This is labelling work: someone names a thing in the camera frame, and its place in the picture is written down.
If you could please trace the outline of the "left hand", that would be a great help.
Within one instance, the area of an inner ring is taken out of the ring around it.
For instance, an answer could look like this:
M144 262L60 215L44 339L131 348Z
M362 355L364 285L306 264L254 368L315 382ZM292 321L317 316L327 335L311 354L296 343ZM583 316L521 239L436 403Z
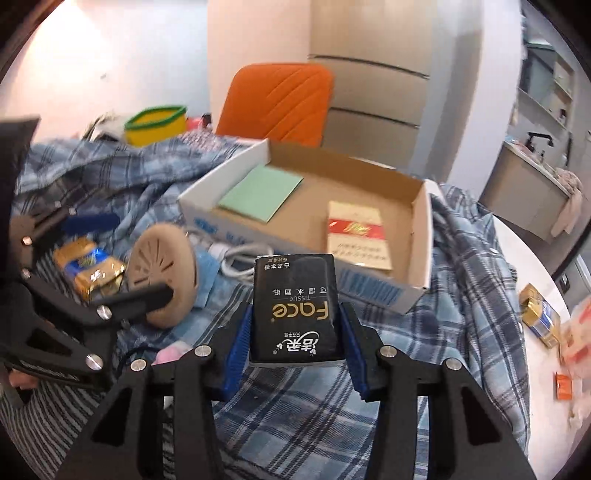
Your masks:
M9 373L9 383L15 389L32 390L39 384L39 379L18 370Z

